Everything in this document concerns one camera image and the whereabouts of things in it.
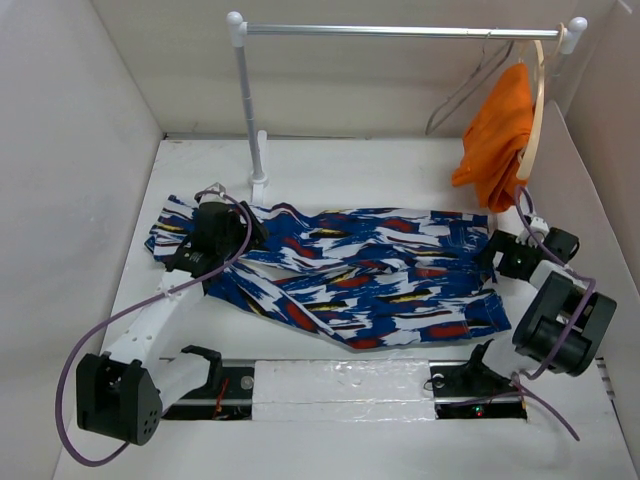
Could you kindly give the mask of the blue white red patterned trousers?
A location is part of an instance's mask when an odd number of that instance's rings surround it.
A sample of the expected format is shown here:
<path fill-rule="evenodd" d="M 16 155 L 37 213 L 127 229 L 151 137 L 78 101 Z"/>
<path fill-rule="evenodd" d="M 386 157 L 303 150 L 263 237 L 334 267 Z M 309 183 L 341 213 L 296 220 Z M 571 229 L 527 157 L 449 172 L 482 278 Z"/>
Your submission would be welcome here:
<path fill-rule="evenodd" d="M 248 229 L 225 205 L 233 265 L 208 295 L 354 350 L 473 340 L 510 329 L 491 268 L 476 257 L 486 216 L 360 208 L 307 215 L 287 203 L 251 206 Z"/>

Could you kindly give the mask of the grey metal hanger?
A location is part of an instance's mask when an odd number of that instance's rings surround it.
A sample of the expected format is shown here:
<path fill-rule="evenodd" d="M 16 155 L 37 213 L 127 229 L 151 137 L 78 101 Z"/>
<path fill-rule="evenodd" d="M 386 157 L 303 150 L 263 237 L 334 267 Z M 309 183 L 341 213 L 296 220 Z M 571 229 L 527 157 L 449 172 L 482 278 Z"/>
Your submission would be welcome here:
<path fill-rule="evenodd" d="M 481 48 L 481 57 L 469 76 L 430 113 L 424 135 L 433 134 L 455 113 L 510 57 L 515 41 L 508 40 L 493 53 L 486 53 L 486 37 Z"/>

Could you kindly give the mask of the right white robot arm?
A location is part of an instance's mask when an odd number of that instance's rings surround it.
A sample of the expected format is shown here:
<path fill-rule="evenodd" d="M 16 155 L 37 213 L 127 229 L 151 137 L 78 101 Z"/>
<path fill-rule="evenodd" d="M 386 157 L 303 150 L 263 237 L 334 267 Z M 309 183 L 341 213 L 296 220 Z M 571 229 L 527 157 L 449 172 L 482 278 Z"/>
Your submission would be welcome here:
<path fill-rule="evenodd" d="M 578 250 L 578 237 L 555 227 L 546 234 L 492 234 L 476 262 L 487 266 L 500 253 L 498 273 L 527 282 L 536 295 L 511 339 L 489 340 L 474 348 L 462 369 L 468 390 L 486 393 L 499 378 L 513 373 L 529 379 L 544 371 L 578 377 L 589 367 L 617 302 L 597 292 L 593 279 L 570 269 L 568 262 Z"/>

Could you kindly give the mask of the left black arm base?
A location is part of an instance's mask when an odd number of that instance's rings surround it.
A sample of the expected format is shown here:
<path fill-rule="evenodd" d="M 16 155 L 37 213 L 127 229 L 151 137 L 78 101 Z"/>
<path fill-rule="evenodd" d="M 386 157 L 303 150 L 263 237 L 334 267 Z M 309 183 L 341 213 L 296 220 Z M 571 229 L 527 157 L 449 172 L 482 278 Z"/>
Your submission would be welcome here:
<path fill-rule="evenodd" d="M 163 415 L 173 421 L 243 421 L 252 418 L 255 364 L 224 363 L 218 386 L 193 390 Z"/>

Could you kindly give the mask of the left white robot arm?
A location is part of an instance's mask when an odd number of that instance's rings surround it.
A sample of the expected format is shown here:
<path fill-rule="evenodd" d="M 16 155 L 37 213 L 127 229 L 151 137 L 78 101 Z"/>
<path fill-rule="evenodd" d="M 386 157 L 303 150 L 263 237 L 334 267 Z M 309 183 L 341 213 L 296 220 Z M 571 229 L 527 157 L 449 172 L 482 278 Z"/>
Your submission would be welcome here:
<path fill-rule="evenodd" d="M 162 356 L 217 277 L 268 237 L 246 202 L 210 200 L 190 215 L 172 207 L 165 220 L 170 238 L 151 236 L 165 267 L 156 299 L 137 309 L 103 353 L 85 355 L 76 367 L 79 428 L 133 445 L 146 444 L 161 416 L 188 393 L 208 397 L 222 387 L 219 352 L 187 345 L 169 361 Z"/>

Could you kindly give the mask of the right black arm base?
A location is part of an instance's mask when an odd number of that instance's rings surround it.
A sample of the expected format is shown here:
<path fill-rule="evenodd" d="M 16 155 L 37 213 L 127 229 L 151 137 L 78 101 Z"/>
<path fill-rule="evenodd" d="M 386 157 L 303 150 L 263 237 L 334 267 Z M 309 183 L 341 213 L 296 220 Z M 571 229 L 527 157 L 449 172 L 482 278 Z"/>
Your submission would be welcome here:
<path fill-rule="evenodd" d="M 437 420 L 528 418 L 518 390 L 482 363 L 429 363 L 424 389 L 431 394 Z"/>

